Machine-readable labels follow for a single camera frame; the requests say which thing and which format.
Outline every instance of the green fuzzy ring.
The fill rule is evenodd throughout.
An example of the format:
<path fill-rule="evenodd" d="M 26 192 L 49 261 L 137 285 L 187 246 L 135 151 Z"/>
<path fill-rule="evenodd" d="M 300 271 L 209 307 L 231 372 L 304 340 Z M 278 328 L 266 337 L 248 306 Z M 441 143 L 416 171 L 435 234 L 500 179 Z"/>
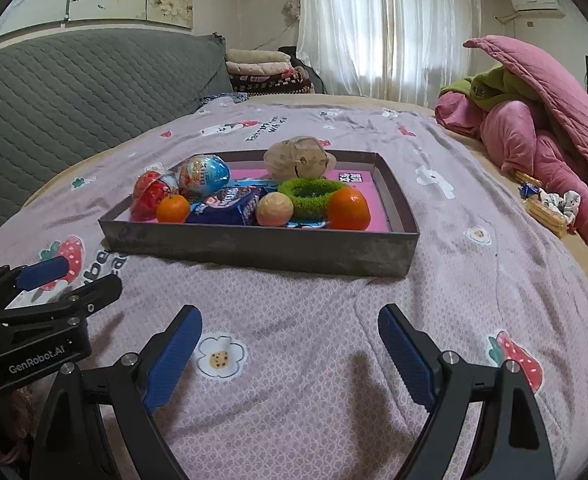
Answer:
<path fill-rule="evenodd" d="M 293 178 L 279 186 L 294 205 L 293 219 L 319 222 L 325 219 L 330 197 L 346 184 L 326 178 Z"/>

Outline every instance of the green blanket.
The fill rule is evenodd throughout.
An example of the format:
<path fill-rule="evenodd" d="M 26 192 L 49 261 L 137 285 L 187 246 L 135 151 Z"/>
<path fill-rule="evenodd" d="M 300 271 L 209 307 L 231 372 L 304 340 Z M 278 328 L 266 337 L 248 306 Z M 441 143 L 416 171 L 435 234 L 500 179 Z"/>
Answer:
<path fill-rule="evenodd" d="M 505 101 L 540 101 L 538 94 L 525 81 L 509 72 L 500 63 L 487 72 L 474 77 L 466 77 L 440 89 L 440 95 L 459 92 L 468 96 L 475 104 L 490 111 Z"/>

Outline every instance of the orange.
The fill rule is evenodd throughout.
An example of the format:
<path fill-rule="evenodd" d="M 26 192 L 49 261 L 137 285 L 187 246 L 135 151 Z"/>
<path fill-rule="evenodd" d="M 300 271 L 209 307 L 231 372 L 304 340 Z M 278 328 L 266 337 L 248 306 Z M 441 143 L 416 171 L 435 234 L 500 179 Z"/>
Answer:
<path fill-rule="evenodd" d="M 327 221 L 330 229 L 365 231 L 372 217 L 363 193 L 353 187 L 343 187 L 327 202 Z"/>
<path fill-rule="evenodd" d="M 162 223 L 182 224 L 190 214 L 190 203 L 181 195 L 166 196 L 156 208 L 156 219 Z"/>

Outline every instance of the air conditioner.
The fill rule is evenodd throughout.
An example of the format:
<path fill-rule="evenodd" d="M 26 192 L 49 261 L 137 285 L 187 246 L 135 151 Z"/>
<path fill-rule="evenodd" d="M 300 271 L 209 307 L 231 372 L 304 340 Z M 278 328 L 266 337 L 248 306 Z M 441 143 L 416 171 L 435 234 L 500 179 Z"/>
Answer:
<path fill-rule="evenodd" d="M 512 5 L 516 12 L 549 16 L 550 18 L 565 16 L 565 11 L 559 0 L 512 0 Z"/>

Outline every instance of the metal bolt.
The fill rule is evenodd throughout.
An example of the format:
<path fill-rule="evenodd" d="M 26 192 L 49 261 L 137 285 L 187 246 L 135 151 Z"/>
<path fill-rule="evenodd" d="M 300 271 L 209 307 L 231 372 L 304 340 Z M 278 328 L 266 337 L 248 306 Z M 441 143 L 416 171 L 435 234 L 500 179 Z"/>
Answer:
<path fill-rule="evenodd" d="M 460 357 L 456 352 L 447 350 L 446 352 L 443 352 L 443 360 L 449 365 L 455 365 L 460 361 Z"/>
<path fill-rule="evenodd" d="M 520 365 L 516 361 L 513 361 L 511 359 L 508 359 L 505 362 L 505 368 L 507 368 L 507 370 L 509 372 L 512 372 L 513 374 L 517 374 L 520 372 Z"/>
<path fill-rule="evenodd" d="M 60 372 L 63 375 L 69 375 L 74 371 L 74 363 L 65 363 L 60 368 Z"/>
<path fill-rule="evenodd" d="M 120 364 L 123 366 L 133 366 L 136 364 L 136 361 L 138 361 L 138 355 L 136 355 L 134 352 L 125 354 L 120 358 Z"/>

